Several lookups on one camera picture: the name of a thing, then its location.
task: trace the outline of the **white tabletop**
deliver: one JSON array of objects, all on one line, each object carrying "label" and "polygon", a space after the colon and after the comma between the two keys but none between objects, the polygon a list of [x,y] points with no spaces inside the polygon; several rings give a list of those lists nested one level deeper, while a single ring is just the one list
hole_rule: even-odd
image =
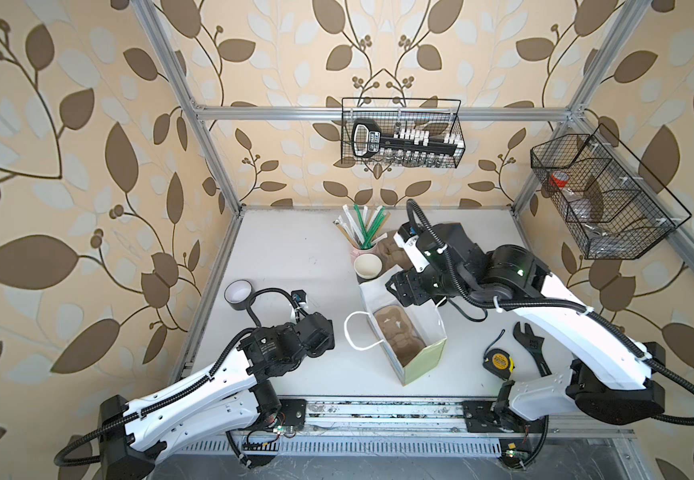
[{"label": "white tabletop", "polygon": [[[483,251],[499,245],[522,245],[507,210],[425,209],[432,224],[460,222],[464,231]],[[278,287],[304,290],[319,311],[333,321],[336,347],[317,359],[305,358],[301,366],[272,379],[278,395],[286,396],[495,396],[502,380],[482,367],[483,352],[502,329],[506,332],[495,347],[512,355],[511,379],[539,377],[536,364],[512,337],[517,321],[512,312],[490,310],[485,322],[466,320],[451,305],[440,308],[448,341],[438,366],[407,386],[402,386],[380,347],[359,352],[344,338],[344,319],[362,310],[360,289],[349,257],[349,245],[332,224],[336,210],[250,210],[243,219],[216,302],[203,333],[195,361],[201,369],[214,362],[227,342],[241,329],[253,326],[245,311],[237,312],[224,301],[226,286],[238,279],[250,280],[256,290]],[[404,210],[393,210],[385,227],[396,230],[408,221]],[[461,298],[454,299],[471,316],[479,309]],[[267,293],[254,303],[254,312],[264,326],[289,321],[290,306],[283,296]],[[544,336],[544,358],[553,372],[568,368],[572,355],[555,339]],[[350,321],[350,334],[357,345],[376,341],[364,316]]]}]

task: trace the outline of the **white paper cup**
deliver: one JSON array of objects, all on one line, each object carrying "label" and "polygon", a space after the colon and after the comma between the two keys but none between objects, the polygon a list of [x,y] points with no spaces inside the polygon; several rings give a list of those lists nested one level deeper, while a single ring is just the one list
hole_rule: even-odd
[{"label": "white paper cup", "polygon": [[381,258],[373,254],[358,255],[354,259],[354,272],[361,278],[370,280],[381,273]]}]

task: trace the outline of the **robotic arm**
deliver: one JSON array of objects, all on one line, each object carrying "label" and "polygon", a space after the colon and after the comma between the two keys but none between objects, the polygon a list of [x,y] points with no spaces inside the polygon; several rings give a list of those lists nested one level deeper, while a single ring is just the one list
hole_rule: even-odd
[{"label": "robotic arm", "polygon": [[[317,312],[306,314],[283,290],[260,290],[248,298],[248,304],[269,291],[284,294],[296,318],[300,314],[304,318],[239,332],[216,363],[159,392],[130,402],[121,396],[105,400],[99,428],[64,447],[54,463],[101,462],[105,480],[139,480],[181,447],[226,432],[235,454],[250,466],[250,458],[240,453],[229,432],[272,426],[281,403],[268,379],[295,370],[305,356],[318,357],[334,348],[332,322]],[[256,318],[250,306],[247,310]],[[98,456],[68,458],[94,438],[99,439]]]},{"label": "robotic arm", "polygon": [[664,389],[652,374],[663,374],[693,395],[694,385],[665,367],[665,351],[658,343],[631,340],[521,246],[502,245],[484,253],[460,224],[431,226],[412,199],[408,220],[394,240],[414,266],[387,282],[403,306],[461,296],[483,309],[514,310],[576,357],[554,375],[505,382],[493,408],[480,413],[482,423],[518,431],[540,417],[581,410],[613,425],[643,418],[694,425],[694,417],[664,415]]}]

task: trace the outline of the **white cable tie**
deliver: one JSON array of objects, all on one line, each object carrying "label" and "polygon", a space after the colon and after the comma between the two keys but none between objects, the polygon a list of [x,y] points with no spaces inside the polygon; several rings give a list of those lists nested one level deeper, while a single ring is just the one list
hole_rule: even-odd
[{"label": "white cable tie", "polygon": [[504,309],[499,306],[498,295],[494,295],[494,305],[496,306],[496,313],[504,313]]}]

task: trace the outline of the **yellow tape measure label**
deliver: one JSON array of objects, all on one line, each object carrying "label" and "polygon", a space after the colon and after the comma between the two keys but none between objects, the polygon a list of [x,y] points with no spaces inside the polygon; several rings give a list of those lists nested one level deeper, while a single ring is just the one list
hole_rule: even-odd
[{"label": "yellow tape measure label", "polygon": [[510,360],[508,360],[501,353],[495,354],[494,358],[492,358],[491,361],[494,363],[494,366],[499,370],[506,370],[510,366]]}]

